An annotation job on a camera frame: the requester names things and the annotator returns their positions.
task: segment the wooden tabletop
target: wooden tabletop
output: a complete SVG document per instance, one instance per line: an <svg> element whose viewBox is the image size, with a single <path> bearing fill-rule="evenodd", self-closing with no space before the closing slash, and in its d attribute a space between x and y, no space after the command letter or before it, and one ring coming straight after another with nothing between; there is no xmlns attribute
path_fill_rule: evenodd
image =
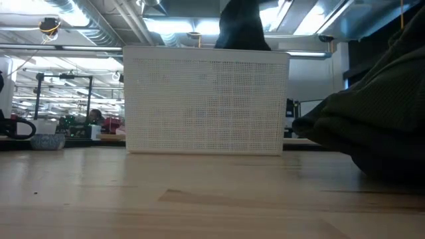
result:
<svg viewBox="0 0 425 239"><path fill-rule="evenodd" d="M0 153L2 238L423 238L424 191L346 155Z"/></svg>

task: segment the white plastic bin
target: white plastic bin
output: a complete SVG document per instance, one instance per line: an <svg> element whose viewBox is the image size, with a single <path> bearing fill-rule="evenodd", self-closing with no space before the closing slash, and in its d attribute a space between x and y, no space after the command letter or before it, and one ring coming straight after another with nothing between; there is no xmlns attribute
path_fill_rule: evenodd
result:
<svg viewBox="0 0 425 239"><path fill-rule="evenodd" d="M290 56L124 48L130 153L281 155Z"/></svg>

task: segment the dark green fabric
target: dark green fabric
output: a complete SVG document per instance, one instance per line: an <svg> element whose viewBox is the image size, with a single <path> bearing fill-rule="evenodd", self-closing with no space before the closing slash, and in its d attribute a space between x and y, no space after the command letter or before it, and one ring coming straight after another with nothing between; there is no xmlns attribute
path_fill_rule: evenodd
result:
<svg viewBox="0 0 425 239"><path fill-rule="evenodd" d="M425 160L425 7L348 90L332 94L292 127L350 155Z"/></svg>

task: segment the wooden table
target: wooden table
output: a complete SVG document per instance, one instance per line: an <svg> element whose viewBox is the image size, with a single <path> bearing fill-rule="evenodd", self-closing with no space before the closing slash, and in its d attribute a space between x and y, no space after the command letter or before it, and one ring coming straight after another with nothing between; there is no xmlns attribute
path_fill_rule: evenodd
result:
<svg viewBox="0 0 425 239"><path fill-rule="evenodd" d="M424 191L348 156L0 153L2 238L423 238Z"/></svg>

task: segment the black fabric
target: black fabric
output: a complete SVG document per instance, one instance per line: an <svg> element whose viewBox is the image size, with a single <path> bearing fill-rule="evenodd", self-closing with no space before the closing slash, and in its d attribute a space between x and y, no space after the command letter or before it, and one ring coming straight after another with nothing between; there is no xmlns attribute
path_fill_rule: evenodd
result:
<svg viewBox="0 0 425 239"><path fill-rule="evenodd" d="M294 131L332 150L352 155L365 172L425 161L425 7L389 41L388 52L348 90L332 94L294 121ZM376 167L385 162L388 167ZM424 178L425 174L416 175Z"/></svg>
<svg viewBox="0 0 425 239"><path fill-rule="evenodd" d="M220 16L215 48L271 50L264 39L258 0L230 0Z"/></svg>

